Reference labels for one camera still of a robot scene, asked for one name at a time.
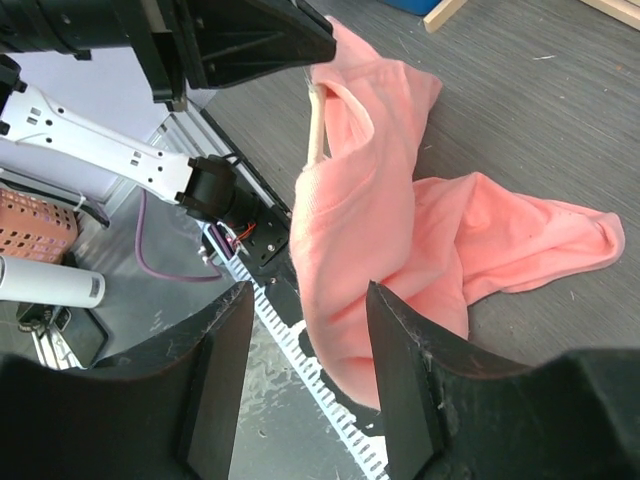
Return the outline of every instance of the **zip tie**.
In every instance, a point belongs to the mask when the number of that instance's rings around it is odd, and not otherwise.
[[[73,211],[76,212],[76,213],[78,213],[80,211],[80,209],[82,208],[84,203],[87,201],[87,197],[84,196],[84,193],[82,193],[82,192],[78,192],[78,193],[80,194],[80,202],[78,203],[78,205],[73,207]]]

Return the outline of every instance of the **white bottle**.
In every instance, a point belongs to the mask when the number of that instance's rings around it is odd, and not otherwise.
[[[100,273],[0,256],[0,300],[95,308],[105,289]]]

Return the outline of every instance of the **pink basket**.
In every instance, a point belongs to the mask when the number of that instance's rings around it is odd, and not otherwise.
[[[78,237],[73,212],[0,189],[0,254],[60,263]]]

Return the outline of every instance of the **blue container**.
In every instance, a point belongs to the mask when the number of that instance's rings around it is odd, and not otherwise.
[[[392,7],[399,8],[414,15],[426,15],[433,10],[440,0],[383,0]]]

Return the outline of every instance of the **pink towel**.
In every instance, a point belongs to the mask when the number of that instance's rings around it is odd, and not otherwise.
[[[336,59],[312,71],[327,89],[331,158],[297,181],[291,255],[320,363],[356,402],[379,408],[370,280],[467,338],[468,305],[611,265],[624,232],[612,213],[514,194],[480,173],[413,183],[441,82],[332,23]]]

